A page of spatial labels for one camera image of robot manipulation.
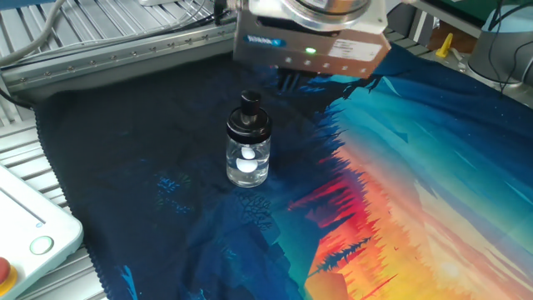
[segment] clear glass bottle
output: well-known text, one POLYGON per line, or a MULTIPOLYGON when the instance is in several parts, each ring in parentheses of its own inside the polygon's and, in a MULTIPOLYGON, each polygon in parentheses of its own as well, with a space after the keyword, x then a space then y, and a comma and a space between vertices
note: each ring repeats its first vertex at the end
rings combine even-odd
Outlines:
POLYGON ((268 176, 272 121, 260 108, 261 94, 244 91, 241 106, 227 120, 227 177, 242 188, 253 188, 268 176))

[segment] black lid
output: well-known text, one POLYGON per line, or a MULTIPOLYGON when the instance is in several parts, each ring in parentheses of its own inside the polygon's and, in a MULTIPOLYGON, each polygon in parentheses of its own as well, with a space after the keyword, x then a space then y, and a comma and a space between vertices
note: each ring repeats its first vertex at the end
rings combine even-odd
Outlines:
POLYGON ((261 94, 243 91, 241 106, 233 110, 227 119, 227 134, 235 142, 257 144, 265 142, 272 132, 272 120, 260 108, 261 94))

